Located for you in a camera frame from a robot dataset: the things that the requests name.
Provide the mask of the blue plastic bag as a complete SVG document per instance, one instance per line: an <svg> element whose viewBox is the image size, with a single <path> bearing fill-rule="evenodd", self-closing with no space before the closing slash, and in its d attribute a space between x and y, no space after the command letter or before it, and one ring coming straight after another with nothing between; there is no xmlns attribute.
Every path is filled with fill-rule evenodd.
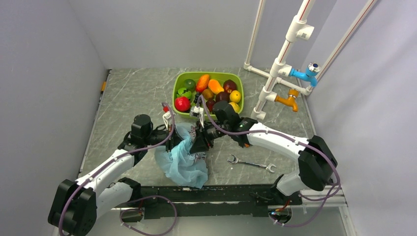
<svg viewBox="0 0 417 236"><path fill-rule="evenodd" d="M176 132L182 138L181 142L170 152L162 146L155 148L155 161L175 184L202 188L209 178L208 166L204 151L190 153L196 135L195 126L186 122L177 123Z"/></svg>

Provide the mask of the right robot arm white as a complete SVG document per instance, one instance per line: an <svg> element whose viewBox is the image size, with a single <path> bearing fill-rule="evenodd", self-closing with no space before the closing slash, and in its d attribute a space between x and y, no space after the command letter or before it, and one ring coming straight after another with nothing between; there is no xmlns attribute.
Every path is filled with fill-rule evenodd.
<svg viewBox="0 0 417 236"><path fill-rule="evenodd" d="M297 168L281 175L274 182L271 198L283 204L290 195L309 188L322 191L335 174L337 161L323 138L301 138L274 130L252 118L241 118L227 102L218 102L213 107L216 120L204 120L205 107L194 106L190 115L198 117L196 136L191 153L208 151L214 140L225 135L240 147L258 146L277 152L296 162Z"/></svg>

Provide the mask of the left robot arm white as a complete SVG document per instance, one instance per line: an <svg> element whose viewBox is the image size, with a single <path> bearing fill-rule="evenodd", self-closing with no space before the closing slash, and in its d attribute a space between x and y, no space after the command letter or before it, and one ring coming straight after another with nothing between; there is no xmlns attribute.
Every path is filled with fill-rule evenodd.
<svg viewBox="0 0 417 236"><path fill-rule="evenodd" d="M164 123L154 127L150 116L135 116L131 129L113 154L86 175L62 181L55 193L47 218L62 236L85 236L96 220L112 208L126 203L136 206L141 200L140 183L124 177L149 149L165 146L172 149L181 142L175 133L174 114L166 112Z"/></svg>

